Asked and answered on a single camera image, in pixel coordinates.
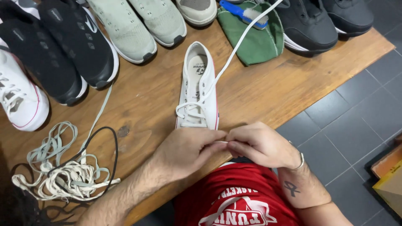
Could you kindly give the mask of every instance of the red shirt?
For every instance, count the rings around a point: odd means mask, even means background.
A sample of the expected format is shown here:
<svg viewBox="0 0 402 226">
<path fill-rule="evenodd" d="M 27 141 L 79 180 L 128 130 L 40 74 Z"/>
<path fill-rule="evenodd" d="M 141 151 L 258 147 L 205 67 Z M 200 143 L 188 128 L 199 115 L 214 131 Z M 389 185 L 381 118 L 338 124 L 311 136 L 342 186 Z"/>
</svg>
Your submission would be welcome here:
<svg viewBox="0 0 402 226">
<path fill-rule="evenodd" d="M 252 163 L 222 166 L 173 200 L 177 226 L 297 226 L 278 178 Z"/>
</svg>

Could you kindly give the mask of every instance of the mint green sneaker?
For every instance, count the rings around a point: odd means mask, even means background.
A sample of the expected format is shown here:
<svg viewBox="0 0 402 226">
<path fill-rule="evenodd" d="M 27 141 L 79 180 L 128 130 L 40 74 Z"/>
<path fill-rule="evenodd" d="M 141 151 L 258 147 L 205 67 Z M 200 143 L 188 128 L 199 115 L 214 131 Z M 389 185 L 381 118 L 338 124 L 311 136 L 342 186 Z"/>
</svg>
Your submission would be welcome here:
<svg viewBox="0 0 402 226">
<path fill-rule="evenodd" d="M 159 44 L 170 47 L 187 35 L 186 23 L 171 0 L 129 0 Z"/>
<path fill-rule="evenodd" d="M 155 40 L 126 0 L 87 0 L 109 34 L 117 52 L 140 64 L 157 50 Z"/>
</svg>

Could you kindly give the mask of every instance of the tattoo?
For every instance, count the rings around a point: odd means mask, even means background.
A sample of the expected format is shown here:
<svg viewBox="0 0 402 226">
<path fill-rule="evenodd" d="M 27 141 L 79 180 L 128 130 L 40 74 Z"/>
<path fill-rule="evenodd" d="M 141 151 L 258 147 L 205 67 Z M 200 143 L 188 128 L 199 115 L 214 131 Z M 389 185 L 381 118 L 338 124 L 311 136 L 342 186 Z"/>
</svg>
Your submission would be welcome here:
<svg viewBox="0 0 402 226">
<path fill-rule="evenodd" d="M 290 195 L 291 195 L 292 197 L 296 197 L 296 196 L 295 196 L 295 192 L 300 193 L 300 191 L 296 190 L 296 189 L 297 189 L 296 185 L 294 185 L 294 184 L 292 184 L 292 183 L 290 183 L 290 182 L 288 182 L 288 181 L 284 181 L 284 184 L 285 184 L 284 187 L 285 187 L 286 189 L 289 189 L 289 190 L 290 190 Z"/>
</svg>

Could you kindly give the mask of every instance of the green cloth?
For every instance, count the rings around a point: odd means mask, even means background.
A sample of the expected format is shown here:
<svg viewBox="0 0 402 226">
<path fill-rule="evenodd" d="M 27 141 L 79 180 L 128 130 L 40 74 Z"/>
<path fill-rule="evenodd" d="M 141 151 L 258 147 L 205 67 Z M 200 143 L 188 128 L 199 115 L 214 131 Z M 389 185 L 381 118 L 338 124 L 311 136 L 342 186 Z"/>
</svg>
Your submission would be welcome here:
<svg viewBox="0 0 402 226">
<path fill-rule="evenodd" d="M 254 1 L 245 1 L 238 4 L 238 6 L 242 9 L 253 8 L 259 12 L 264 12 L 271 5 L 268 2 L 257 4 Z M 248 24 L 223 7 L 218 9 L 218 20 L 234 48 Z M 276 11 L 272 10 L 268 13 L 268 26 L 264 30 L 252 27 L 237 50 L 237 56 L 246 66 L 250 66 L 279 56 L 283 52 L 283 47 L 284 38 L 281 20 Z"/>
</svg>

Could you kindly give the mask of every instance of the brush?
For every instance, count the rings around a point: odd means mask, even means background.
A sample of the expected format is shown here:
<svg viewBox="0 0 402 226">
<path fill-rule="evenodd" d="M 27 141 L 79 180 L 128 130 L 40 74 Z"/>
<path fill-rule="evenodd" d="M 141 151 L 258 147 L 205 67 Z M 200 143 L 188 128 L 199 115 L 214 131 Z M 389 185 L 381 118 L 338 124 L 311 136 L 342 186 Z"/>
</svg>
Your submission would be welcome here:
<svg viewBox="0 0 402 226">
<path fill-rule="evenodd" d="M 243 10 L 237 5 L 233 5 L 232 3 L 221 0 L 219 1 L 219 4 L 224 7 L 227 11 L 234 15 L 240 16 L 240 18 L 245 22 L 246 24 L 250 24 L 255 18 L 257 18 L 261 13 L 257 10 L 254 10 L 252 8 L 247 8 Z M 268 25 L 268 16 L 265 15 L 261 19 L 259 19 L 253 27 L 258 29 L 258 30 L 263 30 L 267 27 Z"/>
</svg>

